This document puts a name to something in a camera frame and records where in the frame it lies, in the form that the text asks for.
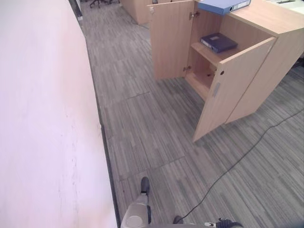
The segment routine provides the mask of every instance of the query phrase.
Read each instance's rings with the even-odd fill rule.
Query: gray carpet
[[[183,78],[153,79],[149,31],[119,4],[82,3],[83,31],[123,217],[151,181],[152,223],[185,215],[265,130],[304,108],[304,70],[291,70],[258,111],[192,143],[204,102]],[[186,219],[237,220],[246,228],[304,220],[304,113],[267,132]]]

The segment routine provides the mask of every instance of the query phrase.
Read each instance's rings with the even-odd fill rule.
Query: binder
[[[200,39],[201,43],[219,53],[237,47],[237,43],[221,33],[214,33]]]
[[[248,6],[250,3],[251,0],[202,0],[198,2],[198,8],[224,15]]]

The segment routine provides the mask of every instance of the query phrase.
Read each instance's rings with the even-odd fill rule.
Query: black cable
[[[230,170],[232,170],[250,151],[252,151],[253,148],[255,148],[255,146],[262,140],[262,138],[264,137],[264,135],[268,132],[268,130],[270,130],[271,128],[277,127],[278,125],[280,125],[282,122],[294,117],[295,115],[298,115],[300,112],[302,112],[304,109],[301,109],[299,112],[297,112],[296,114],[293,114],[292,116],[282,120],[281,122],[279,122],[276,125],[273,125],[271,127],[268,127],[267,130],[261,135],[261,137],[259,138],[259,140],[249,149],[249,151],[247,151],[234,165],[232,165],[227,171],[225,171],[219,178],[217,178],[217,180],[211,185],[211,187],[208,189],[206,195],[203,197],[203,199],[194,207],[192,208],[187,215],[185,215],[184,217],[180,218],[177,223],[179,221],[181,221],[182,219],[186,218],[195,208],[197,208],[207,197],[207,195],[209,194],[210,190],[213,188],[213,186],[223,177],[225,176]]]
[[[137,26],[140,26],[140,27],[143,27],[143,28],[145,28],[145,29],[148,29],[149,30],[149,28],[148,27],[145,27],[145,26],[143,26],[143,25],[140,25],[140,24],[137,24],[137,22],[133,19],[133,18],[131,18],[131,21],[130,21],[132,24],[134,24],[134,25],[137,25]]]

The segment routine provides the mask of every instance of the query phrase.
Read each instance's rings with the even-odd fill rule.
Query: wall
[[[85,38],[68,0],[0,16],[0,227],[116,227]]]

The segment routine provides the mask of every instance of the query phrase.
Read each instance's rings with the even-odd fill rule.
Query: open cabinet door
[[[226,122],[275,40],[271,37],[219,62],[194,141]]]
[[[156,79],[186,75],[194,1],[148,5]]]

